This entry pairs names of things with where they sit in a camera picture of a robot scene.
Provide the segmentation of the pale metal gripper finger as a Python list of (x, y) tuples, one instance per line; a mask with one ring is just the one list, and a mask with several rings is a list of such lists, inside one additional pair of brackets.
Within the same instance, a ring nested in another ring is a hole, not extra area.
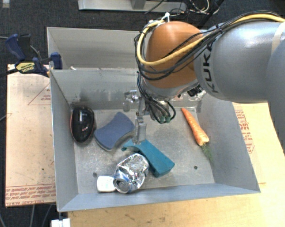
[(140, 144), (146, 140), (146, 126), (147, 124), (144, 122), (142, 116), (137, 116), (135, 118), (135, 136), (133, 139), (135, 144)]
[(137, 90), (130, 90), (124, 93), (123, 111), (128, 112), (131, 109), (131, 105), (139, 101), (139, 95)]

